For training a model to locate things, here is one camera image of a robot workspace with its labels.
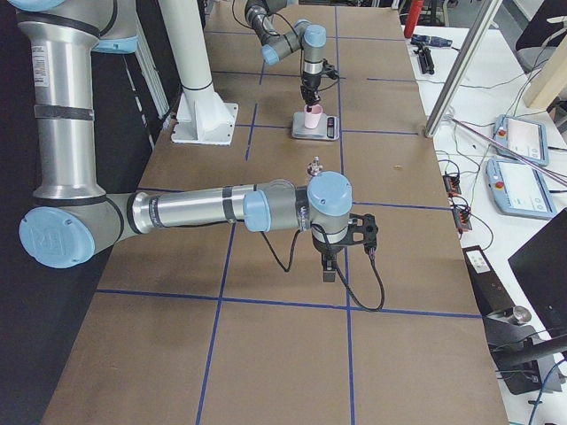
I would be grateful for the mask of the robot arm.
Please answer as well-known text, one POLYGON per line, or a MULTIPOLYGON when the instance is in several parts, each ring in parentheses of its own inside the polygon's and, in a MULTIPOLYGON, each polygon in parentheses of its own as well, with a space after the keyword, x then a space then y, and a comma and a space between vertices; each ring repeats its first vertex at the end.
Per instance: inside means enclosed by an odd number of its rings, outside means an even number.
MULTIPOLYGON (((19 224, 26 252, 53 268, 74 267, 131 236, 164 228, 202 228, 243 222, 251 232, 310 230, 322 254, 323 279, 333 282, 337 254, 356 242, 352 187, 344 175, 308 168, 307 186, 286 180, 149 195, 107 194, 97 184, 95 112, 91 53, 133 53, 138 45, 136 1, 8 1, 18 28, 29 39, 39 131, 41 185, 33 196, 39 205, 19 224)), ((315 130, 319 139, 335 140, 331 119, 320 106, 323 75, 338 79, 323 57, 326 30, 298 20, 279 34, 269 21, 293 1, 246 1, 244 18, 261 43, 267 65, 296 51, 303 53, 301 93, 305 101, 293 124, 315 130)), ((229 145, 238 105, 225 103, 215 91, 197 1, 159 1, 167 36, 181 79, 176 114, 181 136, 176 143, 229 145)))
POLYGON ((247 1, 245 21, 258 36, 264 62, 273 66, 292 53, 303 52, 300 91, 308 112, 320 103, 322 77, 338 78, 335 67, 324 57, 326 29, 307 19, 298 20, 285 34, 278 33, 269 18, 293 1, 247 1))

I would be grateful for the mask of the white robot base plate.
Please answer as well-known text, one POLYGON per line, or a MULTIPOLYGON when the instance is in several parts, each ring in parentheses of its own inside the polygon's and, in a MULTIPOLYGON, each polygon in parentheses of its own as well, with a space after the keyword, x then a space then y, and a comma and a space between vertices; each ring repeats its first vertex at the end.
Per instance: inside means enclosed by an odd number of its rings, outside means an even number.
POLYGON ((184 89, 171 135, 174 143, 230 145, 238 104, 225 103, 213 90, 184 89))

